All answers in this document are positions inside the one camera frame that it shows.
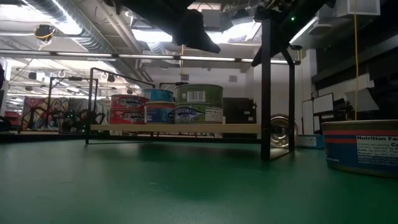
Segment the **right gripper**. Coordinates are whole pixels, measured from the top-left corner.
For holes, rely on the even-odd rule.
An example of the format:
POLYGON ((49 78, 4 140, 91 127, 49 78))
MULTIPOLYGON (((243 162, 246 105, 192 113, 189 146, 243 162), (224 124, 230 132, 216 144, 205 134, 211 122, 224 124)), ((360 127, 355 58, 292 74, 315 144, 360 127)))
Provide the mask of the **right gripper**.
POLYGON ((280 53, 290 45, 293 37, 308 22, 299 10, 306 11, 311 0, 259 0, 254 12, 254 21, 261 22, 261 45, 251 66, 262 63, 262 47, 269 48, 269 58, 280 53))

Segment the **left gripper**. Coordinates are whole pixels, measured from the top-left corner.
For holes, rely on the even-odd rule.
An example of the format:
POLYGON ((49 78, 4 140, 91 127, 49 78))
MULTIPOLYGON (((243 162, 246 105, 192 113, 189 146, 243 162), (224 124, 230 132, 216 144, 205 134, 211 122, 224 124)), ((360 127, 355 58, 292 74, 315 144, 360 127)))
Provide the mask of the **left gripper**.
POLYGON ((191 49, 202 50, 214 54, 220 53, 220 47, 215 44, 207 35, 203 26, 203 15, 196 9, 189 9, 184 12, 178 21, 175 31, 172 34, 176 44, 186 44, 191 49))

